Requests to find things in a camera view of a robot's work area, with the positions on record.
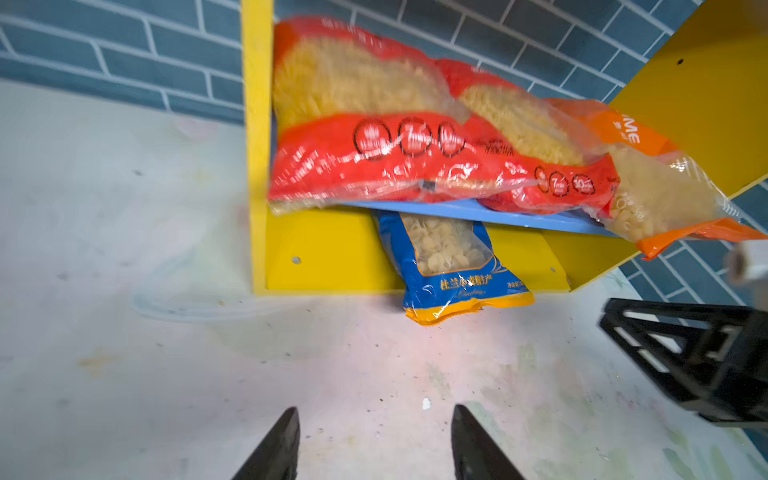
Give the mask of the red macaroni bag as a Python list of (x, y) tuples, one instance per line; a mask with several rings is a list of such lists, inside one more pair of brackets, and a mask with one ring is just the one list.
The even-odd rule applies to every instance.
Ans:
[(276, 25), (272, 106), (277, 214), (475, 199), (534, 182), (533, 160), (455, 99), (432, 59), (332, 18)]
[(609, 218), (620, 177), (608, 148), (587, 128), (513, 83), (456, 60), (437, 68), (451, 94), (489, 122), (527, 160), (534, 182), (481, 198), (490, 210), (552, 215), (582, 210)]

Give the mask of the red macaroni bag front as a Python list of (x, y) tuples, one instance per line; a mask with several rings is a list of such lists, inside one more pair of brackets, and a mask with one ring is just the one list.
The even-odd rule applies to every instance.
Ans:
[(277, 214), (475, 199), (534, 182), (533, 160), (455, 99), (432, 59), (332, 18), (276, 25), (272, 106)]

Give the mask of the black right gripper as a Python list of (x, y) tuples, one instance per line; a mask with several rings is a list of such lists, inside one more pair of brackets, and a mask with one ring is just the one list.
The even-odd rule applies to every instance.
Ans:
[(715, 425), (767, 427), (766, 312), (611, 298), (599, 327), (677, 404)]

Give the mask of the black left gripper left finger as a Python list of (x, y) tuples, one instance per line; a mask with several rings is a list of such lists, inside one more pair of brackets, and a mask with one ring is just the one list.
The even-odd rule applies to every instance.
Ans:
[(233, 480), (294, 480), (298, 475), (300, 417), (286, 409), (232, 477)]

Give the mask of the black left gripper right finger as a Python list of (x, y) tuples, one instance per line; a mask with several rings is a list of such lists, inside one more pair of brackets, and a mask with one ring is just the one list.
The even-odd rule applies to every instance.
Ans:
[(524, 480), (510, 459), (463, 404), (456, 404), (451, 421), (451, 448), (458, 480)]

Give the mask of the blue elbow pasta bag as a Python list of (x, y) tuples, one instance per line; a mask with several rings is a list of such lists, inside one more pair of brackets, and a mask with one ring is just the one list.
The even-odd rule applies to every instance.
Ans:
[(380, 241), (405, 284), (406, 316), (423, 326), (484, 308), (535, 303), (496, 256), (484, 225), (419, 214), (373, 212)]

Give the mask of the red macaroni bag back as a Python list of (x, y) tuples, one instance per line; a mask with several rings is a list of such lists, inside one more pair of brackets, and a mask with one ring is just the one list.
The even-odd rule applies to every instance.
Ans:
[(587, 128), (513, 83), (456, 60), (437, 68), (451, 94), (489, 122), (527, 160), (534, 182), (481, 198), (490, 210), (552, 215), (582, 210), (609, 218), (620, 177), (608, 148)]

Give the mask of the orange pasta bag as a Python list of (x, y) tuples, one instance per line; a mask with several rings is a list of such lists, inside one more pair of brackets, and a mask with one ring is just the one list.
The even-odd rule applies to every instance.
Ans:
[(602, 141), (620, 184), (602, 221), (647, 260), (679, 240), (740, 243), (767, 236), (739, 222), (735, 205), (672, 140), (595, 100), (549, 103)]

